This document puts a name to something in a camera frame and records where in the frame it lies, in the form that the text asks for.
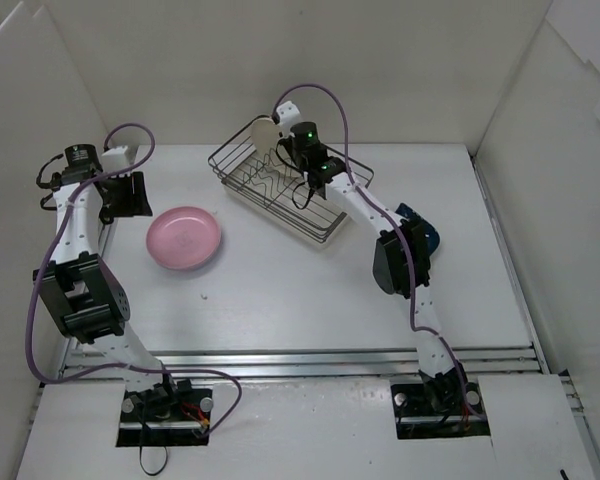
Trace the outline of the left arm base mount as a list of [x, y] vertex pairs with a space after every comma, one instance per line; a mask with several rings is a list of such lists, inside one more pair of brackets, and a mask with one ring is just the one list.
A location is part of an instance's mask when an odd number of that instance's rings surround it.
[[169, 406], [143, 411], [126, 393], [121, 405], [117, 448], [206, 446], [214, 406], [210, 388], [184, 387]]

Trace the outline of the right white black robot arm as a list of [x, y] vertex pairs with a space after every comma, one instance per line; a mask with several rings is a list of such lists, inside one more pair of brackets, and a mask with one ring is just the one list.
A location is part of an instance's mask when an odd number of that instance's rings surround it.
[[463, 400], [466, 375], [441, 335], [430, 293], [430, 251], [424, 220], [403, 217], [386, 208], [358, 180], [346, 159], [333, 156], [318, 136], [317, 125], [300, 122], [278, 144], [317, 194], [375, 235], [372, 274], [388, 295], [409, 302], [409, 327], [414, 334], [418, 373], [425, 405], [447, 413]]

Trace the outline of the blue shell-shaped plate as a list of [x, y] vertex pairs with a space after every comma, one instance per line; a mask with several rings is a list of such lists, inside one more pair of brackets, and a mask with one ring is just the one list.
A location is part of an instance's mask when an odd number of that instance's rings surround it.
[[435, 227], [418, 212], [405, 203], [400, 203], [395, 213], [409, 221], [419, 221], [424, 226], [424, 236], [427, 244], [428, 254], [432, 256], [440, 246], [440, 235]]

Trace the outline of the black wire dish rack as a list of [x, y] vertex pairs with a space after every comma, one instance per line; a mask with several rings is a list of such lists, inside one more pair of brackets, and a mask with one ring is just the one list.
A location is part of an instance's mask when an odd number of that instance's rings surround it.
[[225, 190], [256, 213], [301, 240], [321, 248], [347, 223], [349, 217], [319, 195], [307, 198], [309, 188], [298, 178], [280, 175], [261, 160], [250, 137], [248, 122], [208, 158]]

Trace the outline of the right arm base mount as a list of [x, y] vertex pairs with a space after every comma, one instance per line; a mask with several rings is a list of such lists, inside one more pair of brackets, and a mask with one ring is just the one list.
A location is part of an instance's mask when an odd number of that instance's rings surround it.
[[467, 398], [471, 413], [462, 400], [451, 407], [435, 411], [425, 398], [421, 383], [391, 383], [396, 436], [399, 440], [459, 439], [489, 437], [490, 426], [486, 418], [479, 385], [469, 382]]

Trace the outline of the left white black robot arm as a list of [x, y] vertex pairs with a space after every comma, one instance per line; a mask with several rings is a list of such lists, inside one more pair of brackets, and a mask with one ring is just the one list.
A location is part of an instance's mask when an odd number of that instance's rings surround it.
[[35, 276], [41, 282], [40, 298], [64, 337], [120, 365], [127, 394], [144, 400], [144, 408], [155, 418], [171, 418], [179, 409], [180, 395], [162, 362], [129, 325], [128, 297], [98, 247], [101, 226], [117, 218], [152, 216], [144, 176], [134, 172], [81, 189], [81, 183], [105, 167], [127, 165], [127, 148], [99, 155], [95, 146], [78, 144], [66, 148], [63, 156], [67, 167], [45, 185], [56, 204], [60, 239], [45, 272]]

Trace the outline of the pink plate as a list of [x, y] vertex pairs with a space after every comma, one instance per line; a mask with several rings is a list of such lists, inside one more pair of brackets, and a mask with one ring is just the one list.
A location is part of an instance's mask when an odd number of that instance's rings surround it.
[[222, 229], [214, 215], [193, 206], [175, 207], [159, 214], [145, 237], [150, 257], [169, 270], [203, 266], [217, 253], [221, 242]]

